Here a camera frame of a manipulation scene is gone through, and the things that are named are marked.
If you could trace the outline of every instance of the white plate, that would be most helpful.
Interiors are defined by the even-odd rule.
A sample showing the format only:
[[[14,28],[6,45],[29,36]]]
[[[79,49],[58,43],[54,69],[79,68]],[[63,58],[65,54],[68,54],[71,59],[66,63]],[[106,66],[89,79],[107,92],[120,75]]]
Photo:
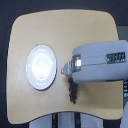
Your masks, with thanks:
[[[26,73],[30,84],[38,89],[46,89],[56,74],[56,58],[52,50],[45,46],[35,47],[29,54]]]

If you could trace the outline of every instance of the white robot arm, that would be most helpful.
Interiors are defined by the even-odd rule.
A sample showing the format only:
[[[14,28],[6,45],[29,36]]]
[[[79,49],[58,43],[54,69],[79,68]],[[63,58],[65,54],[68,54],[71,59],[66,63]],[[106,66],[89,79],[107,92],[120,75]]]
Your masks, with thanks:
[[[84,44],[72,52],[61,73],[70,78],[70,100],[77,84],[128,79],[128,44],[125,40]]]

